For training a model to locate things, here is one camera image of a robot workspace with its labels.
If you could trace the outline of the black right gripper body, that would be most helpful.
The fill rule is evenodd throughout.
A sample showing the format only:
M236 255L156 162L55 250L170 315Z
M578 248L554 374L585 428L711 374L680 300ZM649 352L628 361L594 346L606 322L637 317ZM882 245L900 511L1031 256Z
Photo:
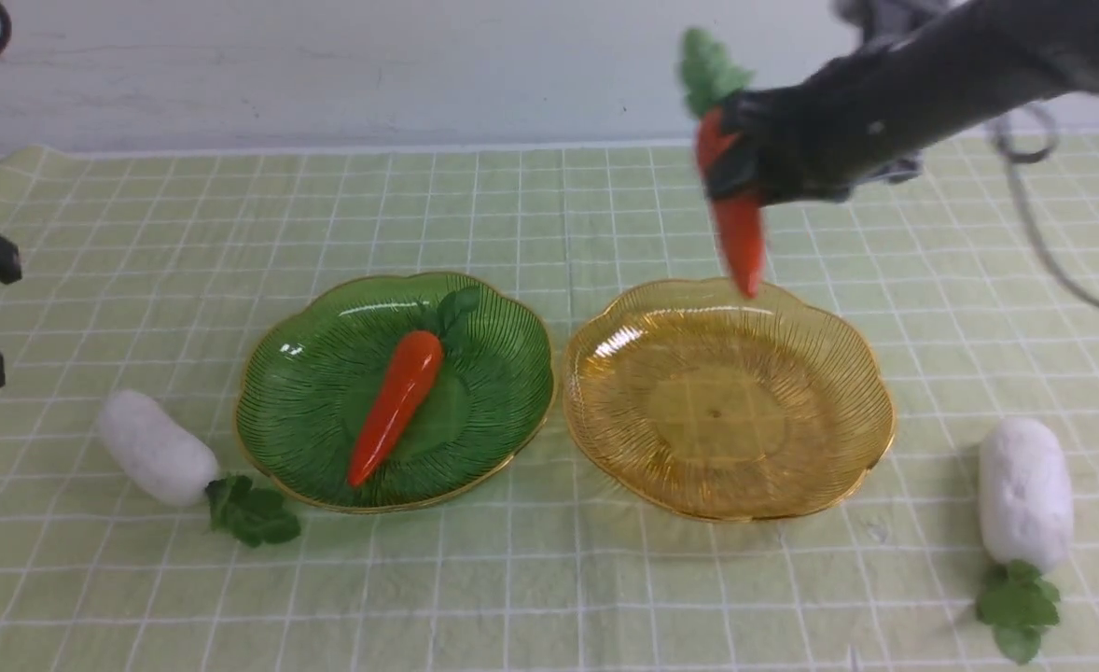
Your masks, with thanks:
M844 203L861 184L889 186L924 173L924 154L867 167L859 175L829 179L811 158L815 106L831 93L864 81L882 56L841 56L822 65L804 81L753 90L741 88L717 97L704 114L704 196L710 203L733 196L756 195L764 203Z

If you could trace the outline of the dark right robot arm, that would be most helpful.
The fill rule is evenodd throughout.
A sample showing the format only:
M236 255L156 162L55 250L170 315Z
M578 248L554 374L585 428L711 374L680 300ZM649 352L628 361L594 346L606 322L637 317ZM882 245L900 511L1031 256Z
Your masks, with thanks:
M895 159L1078 92L1099 95L1099 1L965 1L802 82L730 95L723 129L736 140L702 170L704 191L844 203Z

